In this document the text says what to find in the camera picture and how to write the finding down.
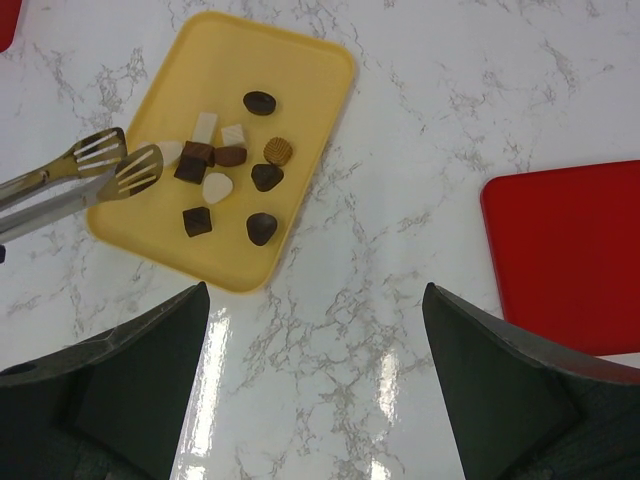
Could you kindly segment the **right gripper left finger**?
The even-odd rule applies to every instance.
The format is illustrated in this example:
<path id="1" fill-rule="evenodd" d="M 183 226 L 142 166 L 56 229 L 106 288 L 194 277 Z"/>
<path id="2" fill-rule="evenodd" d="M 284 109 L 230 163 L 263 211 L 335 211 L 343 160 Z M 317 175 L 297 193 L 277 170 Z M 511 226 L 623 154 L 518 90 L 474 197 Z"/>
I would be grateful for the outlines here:
<path id="1" fill-rule="evenodd" d="M 4 479 L 167 479 L 206 336 L 199 283 L 1 372 Z"/>

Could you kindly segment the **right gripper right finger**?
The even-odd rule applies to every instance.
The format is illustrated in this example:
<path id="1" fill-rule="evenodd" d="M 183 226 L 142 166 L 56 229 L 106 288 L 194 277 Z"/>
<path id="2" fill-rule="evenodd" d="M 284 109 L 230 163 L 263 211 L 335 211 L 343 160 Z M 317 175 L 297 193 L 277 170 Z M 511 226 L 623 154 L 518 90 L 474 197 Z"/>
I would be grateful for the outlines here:
<path id="1" fill-rule="evenodd" d="M 427 285 L 422 312 L 467 479 L 636 479 L 639 371 Z"/>

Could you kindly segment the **metal serving tongs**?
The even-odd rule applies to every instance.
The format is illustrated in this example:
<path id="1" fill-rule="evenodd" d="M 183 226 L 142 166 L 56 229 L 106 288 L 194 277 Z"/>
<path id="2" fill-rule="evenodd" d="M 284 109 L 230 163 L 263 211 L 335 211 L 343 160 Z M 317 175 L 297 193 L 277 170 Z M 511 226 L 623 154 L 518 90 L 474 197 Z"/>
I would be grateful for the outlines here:
<path id="1" fill-rule="evenodd" d="M 3 211 L 69 181 L 81 185 L 1 219 L 1 242 L 23 237 L 89 207 L 128 199 L 154 185 L 164 159 L 155 144 L 133 152 L 120 127 L 108 128 L 74 143 L 44 166 L 1 184 Z"/>

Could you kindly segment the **white round chocolate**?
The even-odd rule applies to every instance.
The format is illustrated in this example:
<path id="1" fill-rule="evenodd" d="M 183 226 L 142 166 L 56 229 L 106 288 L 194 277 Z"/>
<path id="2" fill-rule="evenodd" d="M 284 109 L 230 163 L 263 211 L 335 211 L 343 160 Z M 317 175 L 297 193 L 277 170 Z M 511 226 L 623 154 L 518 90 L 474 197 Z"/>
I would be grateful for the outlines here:
<path id="1" fill-rule="evenodd" d="M 178 160 L 183 150 L 183 143 L 176 140 L 159 141 L 156 145 L 161 151 L 165 166 L 169 166 Z"/>

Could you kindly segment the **dark cube chocolate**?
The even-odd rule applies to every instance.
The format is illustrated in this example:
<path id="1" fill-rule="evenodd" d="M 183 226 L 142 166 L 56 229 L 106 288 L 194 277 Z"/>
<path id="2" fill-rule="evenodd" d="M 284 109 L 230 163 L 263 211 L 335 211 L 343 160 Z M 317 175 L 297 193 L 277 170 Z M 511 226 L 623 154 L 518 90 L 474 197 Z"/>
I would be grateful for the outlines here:
<path id="1" fill-rule="evenodd" d="M 200 185 L 206 169 L 205 160 L 196 157 L 183 157 L 178 162 L 174 177 L 190 184 Z"/>

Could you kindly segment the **white teardrop chocolate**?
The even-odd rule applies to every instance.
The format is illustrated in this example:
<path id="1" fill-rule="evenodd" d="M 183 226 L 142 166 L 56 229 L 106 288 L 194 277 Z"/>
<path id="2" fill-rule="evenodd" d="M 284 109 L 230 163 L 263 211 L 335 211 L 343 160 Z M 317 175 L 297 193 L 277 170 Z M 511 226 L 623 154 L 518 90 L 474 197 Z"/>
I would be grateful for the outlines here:
<path id="1" fill-rule="evenodd" d="M 224 173 L 208 174 L 202 183 L 202 196 L 206 203 L 216 204 L 228 197 L 234 189 L 233 180 Z"/>

